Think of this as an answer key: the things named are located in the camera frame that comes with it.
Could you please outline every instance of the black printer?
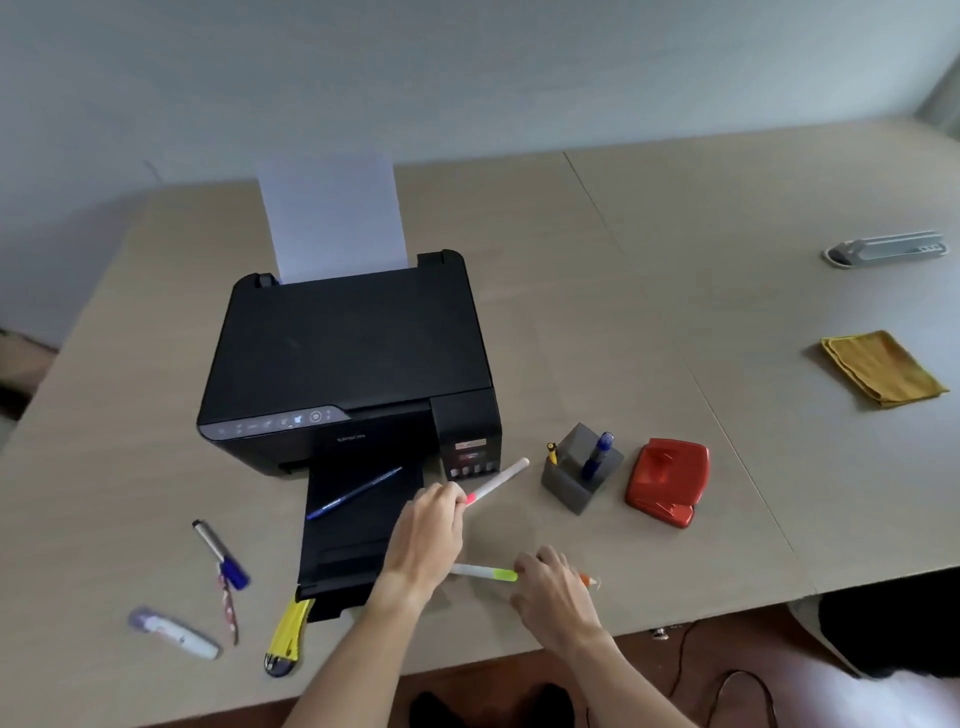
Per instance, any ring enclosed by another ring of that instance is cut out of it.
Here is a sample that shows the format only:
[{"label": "black printer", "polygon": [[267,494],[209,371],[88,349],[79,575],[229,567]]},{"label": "black printer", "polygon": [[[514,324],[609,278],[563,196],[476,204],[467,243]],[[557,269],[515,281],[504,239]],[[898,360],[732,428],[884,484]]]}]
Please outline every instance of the black printer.
[{"label": "black printer", "polygon": [[500,415],[463,257],[230,294],[197,428],[267,475],[309,471],[307,510],[403,466],[306,522],[299,598],[312,619],[362,604],[424,458],[463,479],[500,469]]}]

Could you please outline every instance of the sheet of paper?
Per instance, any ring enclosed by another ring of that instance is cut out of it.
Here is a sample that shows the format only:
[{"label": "sheet of paper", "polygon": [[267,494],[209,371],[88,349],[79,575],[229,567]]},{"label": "sheet of paper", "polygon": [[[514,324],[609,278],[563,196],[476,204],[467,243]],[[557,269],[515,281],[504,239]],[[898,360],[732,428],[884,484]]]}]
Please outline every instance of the sheet of paper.
[{"label": "sheet of paper", "polygon": [[281,283],[408,267],[386,156],[278,158],[256,171]]}]

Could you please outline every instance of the forearm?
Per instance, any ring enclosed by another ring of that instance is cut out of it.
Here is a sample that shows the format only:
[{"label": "forearm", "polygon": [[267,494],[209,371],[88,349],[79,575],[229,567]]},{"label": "forearm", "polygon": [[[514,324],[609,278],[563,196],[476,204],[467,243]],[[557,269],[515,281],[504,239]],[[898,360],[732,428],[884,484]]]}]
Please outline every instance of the forearm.
[{"label": "forearm", "polygon": [[573,647],[567,663],[601,728],[694,728],[627,662],[606,632]]},{"label": "forearm", "polygon": [[378,582],[360,619],[307,686],[284,728],[386,726],[422,606],[403,585]]}]

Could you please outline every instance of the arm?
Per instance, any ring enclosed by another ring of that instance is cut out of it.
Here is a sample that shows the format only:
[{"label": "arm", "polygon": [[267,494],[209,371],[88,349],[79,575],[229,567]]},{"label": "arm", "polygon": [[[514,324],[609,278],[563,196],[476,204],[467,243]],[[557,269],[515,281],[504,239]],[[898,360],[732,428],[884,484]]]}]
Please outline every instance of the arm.
[{"label": "arm", "polygon": [[434,483],[407,503],[363,615],[307,686],[285,728],[385,726],[420,612],[463,546],[466,497]]},{"label": "arm", "polygon": [[694,728],[620,654],[566,557],[545,546],[516,559],[511,604],[538,642],[567,663],[603,728]]}]

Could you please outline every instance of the power cord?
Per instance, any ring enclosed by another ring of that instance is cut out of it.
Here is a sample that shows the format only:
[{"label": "power cord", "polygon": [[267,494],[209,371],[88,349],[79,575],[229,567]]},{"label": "power cord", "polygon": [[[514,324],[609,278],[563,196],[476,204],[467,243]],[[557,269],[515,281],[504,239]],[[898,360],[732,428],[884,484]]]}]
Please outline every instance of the power cord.
[{"label": "power cord", "polygon": [[[698,624],[700,624],[699,620],[693,622],[686,628],[684,635],[680,638],[680,651],[677,655],[677,677],[674,678],[673,685],[670,686],[670,691],[666,694],[668,698],[672,699],[677,688],[680,686],[680,680],[684,676],[684,649],[686,648],[686,638],[690,636],[690,632],[692,632]],[[756,683],[760,685],[760,689],[763,690],[763,700],[767,709],[767,725],[770,726],[770,728],[780,728],[780,723],[777,721],[777,707],[774,705],[773,694],[770,693],[770,689],[767,687],[767,684],[763,682],[763,679],[748,669],[729,669],[720,676],[720,687],[717,688],[717,692],[713,696],[713,701],[710,703],[710,710],[709,713],[707,713],[707,722],[704,723],[704,728],[710,728],[710,724],[713,722],[713,716],[716,715],[717,708],[720,707],[720,697],[723,695],[723,691],[737,675],[747,675],[756,680]],[[590,728],[589,706],[587,707],[587,728]]]}]

